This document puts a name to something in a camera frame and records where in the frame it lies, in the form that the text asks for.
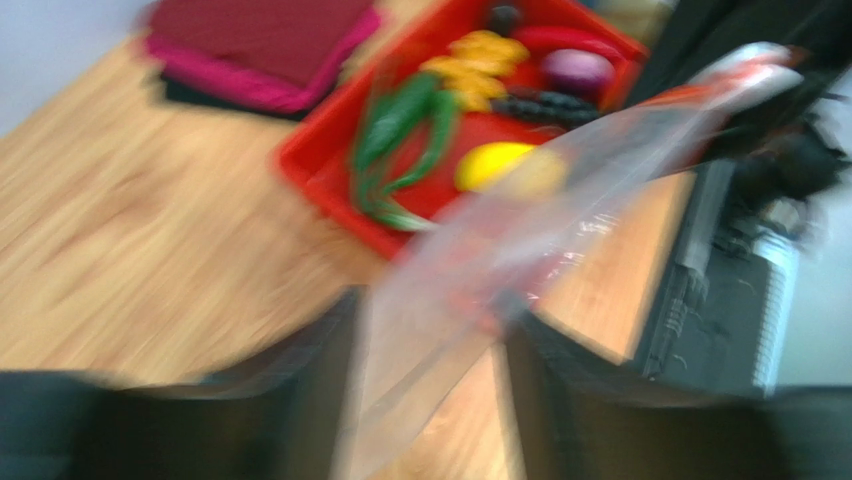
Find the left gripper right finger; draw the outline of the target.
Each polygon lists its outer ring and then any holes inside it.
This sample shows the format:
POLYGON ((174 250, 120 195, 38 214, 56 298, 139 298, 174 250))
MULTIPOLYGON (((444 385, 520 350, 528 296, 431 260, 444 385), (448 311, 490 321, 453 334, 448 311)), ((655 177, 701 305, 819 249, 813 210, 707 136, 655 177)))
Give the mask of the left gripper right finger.
POLYGON ((851 391, 716 395, 651 381, 529 312, 508 323, 530 479, 847 479, 851 391))

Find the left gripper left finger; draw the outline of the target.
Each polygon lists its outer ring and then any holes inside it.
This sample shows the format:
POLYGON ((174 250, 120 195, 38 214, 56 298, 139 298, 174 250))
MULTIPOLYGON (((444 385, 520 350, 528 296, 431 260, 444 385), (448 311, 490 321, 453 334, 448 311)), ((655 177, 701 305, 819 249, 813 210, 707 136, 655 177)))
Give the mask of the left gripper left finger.
POLYGON ((1 375, 5 479, 327 479, 360 293, 196 382, 110 387, 79 372, 1 375))

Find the clear zip top bag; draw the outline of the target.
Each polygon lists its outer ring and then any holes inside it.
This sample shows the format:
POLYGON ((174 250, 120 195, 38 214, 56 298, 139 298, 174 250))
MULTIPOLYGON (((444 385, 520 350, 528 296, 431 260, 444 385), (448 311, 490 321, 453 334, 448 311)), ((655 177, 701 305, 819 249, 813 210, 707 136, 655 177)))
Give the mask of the clear zip top bag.
POLYGON ((358 314, 332 477, 366 479, 400 454, 645 183, 694 159, 730 116, 799 85, 794 62, 790 46, 740 46, 681 86, 531 150, 450 205, 358 314))

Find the black grape bunch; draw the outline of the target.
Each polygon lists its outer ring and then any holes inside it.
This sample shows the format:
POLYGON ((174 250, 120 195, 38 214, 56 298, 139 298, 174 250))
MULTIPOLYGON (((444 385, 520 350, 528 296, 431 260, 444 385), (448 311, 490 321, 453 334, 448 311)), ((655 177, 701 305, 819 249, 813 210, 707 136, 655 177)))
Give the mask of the black grape bunch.
POLYGON ((595 105, 576 96, 542 90, 516 90, 490 102, 496 114, 519 121, 570 130, 597 120, 595 105))

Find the purple onion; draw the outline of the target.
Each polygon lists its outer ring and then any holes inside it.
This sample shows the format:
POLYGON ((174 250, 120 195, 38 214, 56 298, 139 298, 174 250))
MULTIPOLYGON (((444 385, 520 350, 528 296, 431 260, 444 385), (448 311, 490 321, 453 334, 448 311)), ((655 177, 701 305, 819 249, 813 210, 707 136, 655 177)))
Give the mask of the purple onion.
POLYGON ((539 68, 554 91, 585 98, 599 97, 615 79, 615 68, 607 59, 576 49, 549 53, 539 68))

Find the yellow ginger root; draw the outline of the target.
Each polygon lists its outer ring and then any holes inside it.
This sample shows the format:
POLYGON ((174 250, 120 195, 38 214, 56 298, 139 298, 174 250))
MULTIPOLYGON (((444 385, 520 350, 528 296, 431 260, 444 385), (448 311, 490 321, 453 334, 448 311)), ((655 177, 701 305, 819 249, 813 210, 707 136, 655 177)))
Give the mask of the yellow ginger root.
POLYGON ((463 112, 486 113, 492 101, 507 97, 503 79, 529 56, 519 41, 478 30, 452 42, 447 55, 421 63, 419 71, 437 76, 463 112))

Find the red chili pepper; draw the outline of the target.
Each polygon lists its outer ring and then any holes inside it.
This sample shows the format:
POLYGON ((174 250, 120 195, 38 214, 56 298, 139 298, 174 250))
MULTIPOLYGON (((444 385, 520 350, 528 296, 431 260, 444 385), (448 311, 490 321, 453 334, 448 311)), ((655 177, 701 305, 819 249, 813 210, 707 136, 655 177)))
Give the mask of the red chili pepper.
POLYGON ((515 30, 512 38, 534 56, 544 56, 558 50, 578 50, 599 55, 611 63, 635 57, 634 52, 622 48, 610 38, 576 28, 526 26, 515 30))

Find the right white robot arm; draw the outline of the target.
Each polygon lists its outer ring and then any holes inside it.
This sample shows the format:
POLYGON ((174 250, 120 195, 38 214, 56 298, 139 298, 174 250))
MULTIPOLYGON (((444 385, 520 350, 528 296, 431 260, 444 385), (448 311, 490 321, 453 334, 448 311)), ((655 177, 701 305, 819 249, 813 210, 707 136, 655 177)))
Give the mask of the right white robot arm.
POLYGON ((851 169, 843 131, 851 124, 851 96, 840 90, 851 72, 848 1, 681 1, 626 103, 680 86, 757 42, 791 48, 804 80, 728 121, 695 168, 695 201, 731 199, 757 208, 779 197, 803 199, 851 169))

